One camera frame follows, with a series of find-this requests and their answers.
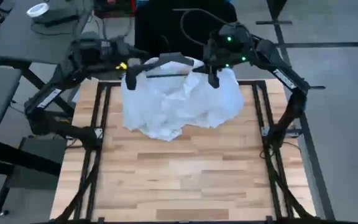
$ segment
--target gray floor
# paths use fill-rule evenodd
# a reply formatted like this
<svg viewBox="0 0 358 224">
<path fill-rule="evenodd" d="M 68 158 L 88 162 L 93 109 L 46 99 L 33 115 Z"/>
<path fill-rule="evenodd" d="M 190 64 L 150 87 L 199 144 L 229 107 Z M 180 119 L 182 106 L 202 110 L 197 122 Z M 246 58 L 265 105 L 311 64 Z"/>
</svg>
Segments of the gray floor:
<svg viewBox="0 0 358 224">
<path fill-rule="evenodd" d="M 233 0 L 233 3 L 239 20 L 251 32 L 277 42 L 273 26 L 255 25 L 255 21 L 270 19 L 265 1 Z M 293 26 L 282 26 L 288 43 L 358 41 L 358 1 L 289 0 L 281 19 L 293 21 Z M 127 25 L 127 19 L 109 19 L 108 36 L 124 33 Z M 97 31 L 95 21 L 85 30 Z M 133 31 L 127 41 L 133 43 Z M 358 48 L 288 49 L 288 54 L 293 68 L 310 84 L 327 86 L 326 90 L 310 92 L 306 115 L 336 218 L 358 221 Z M 32 69 L 47 79 L 46 71 L 51 68 L 45 66 L 33 64 Z M 271 77 L 249 65 L 237 66 L 235 72 L 239 78 Z M 29 89 L 20 90 L 18 101 L 25 101 Z M 16 135 L 30 134 L 21 116 L 8 111 L 0 128 L 0 141 L 14 146 Z M 313 177 L 310 182 L 316 197 Z M 0 218 L 0 223 L 48 220 L 53 196 L 53 191 L 12 190 L 5 206 L 12 214 Z"/>
</svg>

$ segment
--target white label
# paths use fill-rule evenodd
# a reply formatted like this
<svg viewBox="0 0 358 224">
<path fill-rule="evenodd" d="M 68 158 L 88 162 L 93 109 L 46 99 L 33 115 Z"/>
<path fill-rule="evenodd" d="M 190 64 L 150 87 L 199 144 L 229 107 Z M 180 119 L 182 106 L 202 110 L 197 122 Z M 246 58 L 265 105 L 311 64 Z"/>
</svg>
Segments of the white label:
<svg viewBox="0 0 358 224">
<path fill-rule="evenodd" d="M 46 97 L 43 102 L 41 102 L 37 108 L 45 108 L 60 92 L 62 92 L 59 89 L 55 89 L 52 91 L 48 97 Z"/>
<path fill-rule="evenodd" d="M 296 88 L 295 84 L 289 79 L 287 78 L 282 72 L 280 72 L 279 70 L 274 70 L 273 72 L 279 79 L 281 79 L 281 81 L 283 81 L 290 89 L 294 89 Z"/>
</svg>

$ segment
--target wooden table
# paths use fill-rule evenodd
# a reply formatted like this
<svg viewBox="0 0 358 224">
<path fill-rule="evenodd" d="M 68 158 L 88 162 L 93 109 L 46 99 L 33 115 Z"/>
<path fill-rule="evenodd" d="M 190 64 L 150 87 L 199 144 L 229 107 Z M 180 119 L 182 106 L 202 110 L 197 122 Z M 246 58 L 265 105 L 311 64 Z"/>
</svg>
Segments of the wooden table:
<svg viewBox="0 0 358 224">
<path fill-rule="evenodd" d="M 287 104 L 284 90 L 277 80 L 266 80 L 266 84 L 277 122 Z M 74 125 L 90 125 L 97 85 L 96 81 L 82 84 Z M 241 90 L 246 104 L 234 120 L 216 129 L 186 126 L 179 138 L 163 142 L 122 127 L 121 91 L 113 87 L 93 220 L 265 220 L 274 216 L 267 169 L 260 158 L 262 141 L 252 89 L 241 86 Z M 297 145 L 296 139 L 286 142 Z M 281 152 L 290 190 L 315 215 L 300 150 L 284 144 Z M 61 214 L 76 194 L 84 154 L 83 149 L 66 151 L 51 218 Z"/>
</svg>

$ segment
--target wooden tabletop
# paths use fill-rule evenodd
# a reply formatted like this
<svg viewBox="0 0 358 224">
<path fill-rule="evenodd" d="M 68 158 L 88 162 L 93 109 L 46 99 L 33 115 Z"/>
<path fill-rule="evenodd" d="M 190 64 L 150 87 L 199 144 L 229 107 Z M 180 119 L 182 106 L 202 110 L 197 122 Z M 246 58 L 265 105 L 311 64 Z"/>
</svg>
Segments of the wooden tabletop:
<svg viewBox="0 0 358 224">
<path fill-rule="evenodd" d="M 277 122 L 287 105 L 284 90 L 277 80 L 266 80 L 266 84 Z M 90 125 L 97 85 L 97 81 L 82 84 L 74 125 Z M 262 141 L 252 89 L 241 86 L 241 90 L 246 103 L 233 120 L 216 129 L 186 126 L 180 137 L 164 142 L 123 128 L 121 90 L 113 87 L 93 220 L 265 220 L 274 216 L 266 165 L 260 158 Z M 285 141 L 298 144 L 296 139 Z M 300 150 L 284 144 L 281 152 L 290 190 L 315 215 Z M 83 149 L 66 151 L 51 218 L 61 214 L 76 194 L 84 154 Z M 285 214 L 282 192 L 278 192 Z"/>
</svg>

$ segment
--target crumpled white fabric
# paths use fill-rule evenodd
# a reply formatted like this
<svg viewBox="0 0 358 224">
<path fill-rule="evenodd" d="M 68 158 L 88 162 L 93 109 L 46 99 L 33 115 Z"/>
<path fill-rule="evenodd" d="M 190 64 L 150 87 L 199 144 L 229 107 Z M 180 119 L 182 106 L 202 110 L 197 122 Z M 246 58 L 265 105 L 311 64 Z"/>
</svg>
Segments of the crumpled white fabric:
<svg viewBox="0 0 358 224">
<path fill-rule="evenodd" d="M 157 60 L 152 58 L 146 63 Z M 153 139 L 171 141 L 182 134 L 186 124 L 216 128 L 238 115 L 244 106 L 244 98 L 234 72 L 229 68 L 218 72 L 220 87 L 214 89 L 208 83 L 207 74 L 191 71 L 203 65 L 202 61 L 193 60 L 193 67 L 169 62 L 142 72 L 136 78 L 135 90 L 127 89 L 124 77 L 121 81 L 124 127 L 131 131 L 138 129 Z M 189 71 L 189 74 L 147 78 L 183 71 Z"/>
</svg>

